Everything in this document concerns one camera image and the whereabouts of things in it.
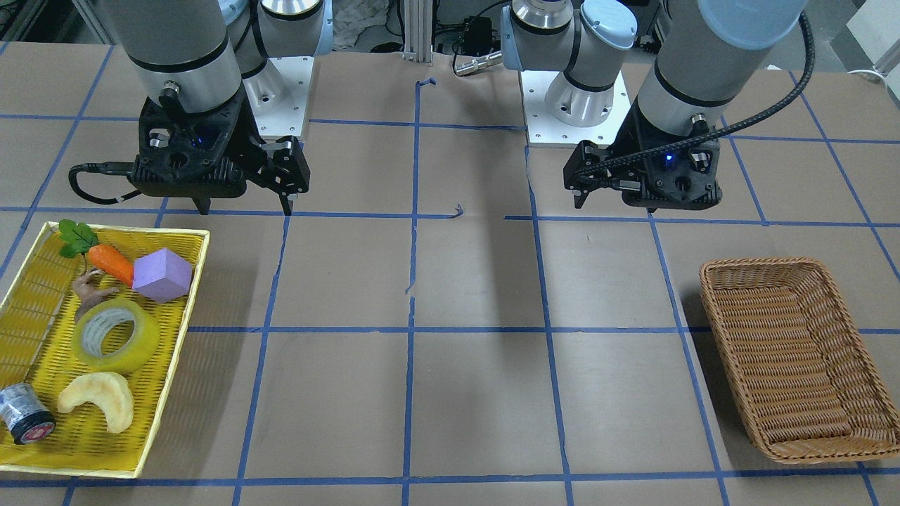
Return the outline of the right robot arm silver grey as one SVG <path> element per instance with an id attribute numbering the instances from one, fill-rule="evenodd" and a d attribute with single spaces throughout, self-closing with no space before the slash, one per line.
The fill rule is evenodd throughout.
<path id="1" fill-rule="evenodd" d="M 182 197 L 208 214 L 213 199 L 244 195 L 248 183 L 275 193 L 285 215 L 309 191 L 299 134 L 305 92 L 276 61 L 324 56 L 333 47 L 329 1 L 108 1 L 103 9 L 147 98 L 131 162 L 81 164 L 77 177 L 124 176 L 137 195 Z"/>

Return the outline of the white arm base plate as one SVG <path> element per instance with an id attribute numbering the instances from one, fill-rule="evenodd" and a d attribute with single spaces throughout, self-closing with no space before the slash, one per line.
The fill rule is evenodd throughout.
<path id="1" fill-rule="evenodd" d="M 584 140 L 607 147 L 631 106 L 622 73 L 601 92 L 577 89 L 560 72 L 520 72 L 520 83 L 531 147 L 564 148 Z"/>
<path id="2" fill-rule="evenodd" d="M 266 67 L 243 80 L 259 135 L 274 141 L 304 138 L 315 58 L 272 58 Z"/>

